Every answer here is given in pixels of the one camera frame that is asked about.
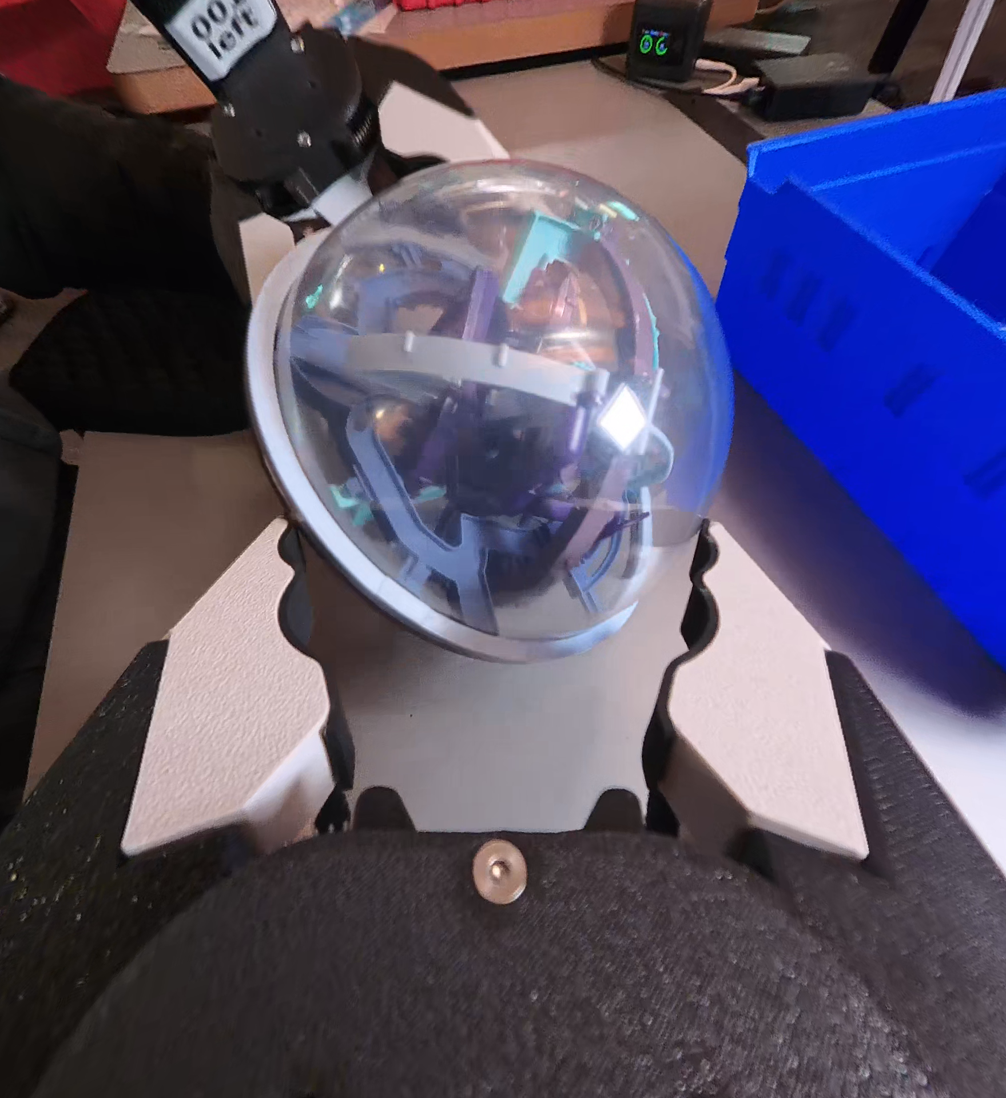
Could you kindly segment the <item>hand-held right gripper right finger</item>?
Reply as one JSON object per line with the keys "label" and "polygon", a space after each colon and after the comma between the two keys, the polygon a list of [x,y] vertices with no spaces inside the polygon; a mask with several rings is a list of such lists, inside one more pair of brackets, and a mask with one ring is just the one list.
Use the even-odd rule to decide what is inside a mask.
{"label": "hand-held right gripper right finger", "polygon": [[648,830],[729,856],[756,831],[868,856],[832,650],[719,524],[702,525],[645,741]]}

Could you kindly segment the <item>small black digital timer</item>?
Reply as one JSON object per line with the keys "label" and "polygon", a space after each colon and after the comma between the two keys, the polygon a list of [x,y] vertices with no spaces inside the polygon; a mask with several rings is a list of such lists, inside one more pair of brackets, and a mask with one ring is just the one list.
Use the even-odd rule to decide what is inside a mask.
{"label": "small black digital timer", "polygon": [[625,75],[634,83],[686,85],[702,48],[709,1],[635,1]]}

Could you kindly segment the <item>black power adapter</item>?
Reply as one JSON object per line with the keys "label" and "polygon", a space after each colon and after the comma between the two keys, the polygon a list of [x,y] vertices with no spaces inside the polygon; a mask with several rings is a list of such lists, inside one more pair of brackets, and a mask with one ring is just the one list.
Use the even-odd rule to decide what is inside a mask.
{"label": "black power adapter", "polygon": [[880,75],[841,53],[762,59],[757,76],[749,103],[770,123],[854,117],[881,82]]}

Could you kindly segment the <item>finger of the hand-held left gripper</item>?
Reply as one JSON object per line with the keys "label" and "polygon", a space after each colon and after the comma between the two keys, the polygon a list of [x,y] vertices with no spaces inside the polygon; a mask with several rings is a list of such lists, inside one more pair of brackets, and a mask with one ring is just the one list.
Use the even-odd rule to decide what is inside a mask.
{"label": "finger of the hand-held left gripper", "polygon": [[253,309],[262,285],[297,246],[294,229],[262,209],[250,190],[208,167],[209,219],[217,255],[245,309]]}
{"label": "finger of the hand-held left gripper", "polygon": [[385,149],[404,159],[433,157],[443,163],[510,159],[480,117],[470,117],[405,85],[393,82],[377,109]]}

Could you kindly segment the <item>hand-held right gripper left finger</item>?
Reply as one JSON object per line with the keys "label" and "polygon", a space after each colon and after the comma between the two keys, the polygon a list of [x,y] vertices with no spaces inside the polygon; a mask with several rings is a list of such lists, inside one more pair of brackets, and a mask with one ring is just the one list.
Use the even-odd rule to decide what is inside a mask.
{"label": "hand-held right gripper left finger", "polygon": [[312,626],[303,542],[276,518],[166,635],[124,858],[230,831],[272,853],[351,789],[353,736]]}

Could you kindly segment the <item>clear plastic maze ball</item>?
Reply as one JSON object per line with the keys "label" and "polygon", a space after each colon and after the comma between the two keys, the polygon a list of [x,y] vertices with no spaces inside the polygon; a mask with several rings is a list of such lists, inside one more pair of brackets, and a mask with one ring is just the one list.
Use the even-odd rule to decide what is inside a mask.
{"label": "clear plastic maze ball", "polygon": [[252,426],[302,535],[432,642],[530,663],[615,634],[727,463],[715,299],[610,184],[523,159],[412,173],[252,304]]}

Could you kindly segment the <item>blue plastic bin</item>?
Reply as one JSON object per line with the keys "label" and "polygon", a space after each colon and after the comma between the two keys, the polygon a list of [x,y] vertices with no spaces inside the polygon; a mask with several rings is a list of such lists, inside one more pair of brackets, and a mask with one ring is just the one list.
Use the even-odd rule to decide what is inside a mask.
{"label": "blue plastic bin", "polygon": [[1006,89],[758,142],[733,365],[1006,673]]}

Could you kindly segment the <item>red plastic bin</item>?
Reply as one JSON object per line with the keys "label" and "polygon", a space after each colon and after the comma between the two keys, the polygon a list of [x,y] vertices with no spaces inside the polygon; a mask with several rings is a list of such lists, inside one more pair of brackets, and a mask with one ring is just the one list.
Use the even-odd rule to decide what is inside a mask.
{"label": "red plastic bin", "polygon": [[629,14],[631,1],[468,1],[468,2],[393,2],[395,16],[390,30],[415,33],[441,31],[474,25],[488,25],[513,20],[581,16],[603,19],[619,11]]}

